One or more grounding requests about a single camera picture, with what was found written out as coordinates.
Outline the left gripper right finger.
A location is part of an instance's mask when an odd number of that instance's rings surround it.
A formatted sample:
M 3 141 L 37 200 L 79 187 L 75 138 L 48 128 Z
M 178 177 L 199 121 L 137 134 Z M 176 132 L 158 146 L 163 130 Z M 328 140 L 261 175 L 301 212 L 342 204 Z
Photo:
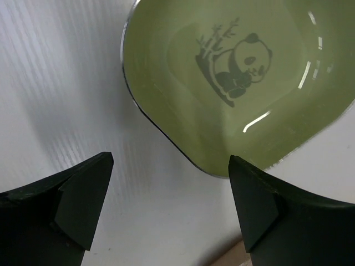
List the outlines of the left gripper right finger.
M 353 265 L 354 204 L 308 192 L 238 156 L 229 178 L 253 265 Z

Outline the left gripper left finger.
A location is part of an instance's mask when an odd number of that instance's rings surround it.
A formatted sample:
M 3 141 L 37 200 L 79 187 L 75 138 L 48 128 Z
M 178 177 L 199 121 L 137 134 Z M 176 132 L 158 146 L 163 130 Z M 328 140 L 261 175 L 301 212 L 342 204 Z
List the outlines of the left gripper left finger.
M 81 265 L 92 246 L 114 159 L 101 152 L 1 193 L 1 265 Z

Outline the green panda plate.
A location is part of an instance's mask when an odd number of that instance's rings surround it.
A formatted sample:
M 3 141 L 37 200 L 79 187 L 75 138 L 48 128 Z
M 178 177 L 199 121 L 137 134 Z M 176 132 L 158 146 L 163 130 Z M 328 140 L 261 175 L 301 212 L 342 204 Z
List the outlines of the green panda plate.
M 354 103 L 354 2 L 136 1 L 121 59 L 139 110 L 198 169 L 267 169 Z

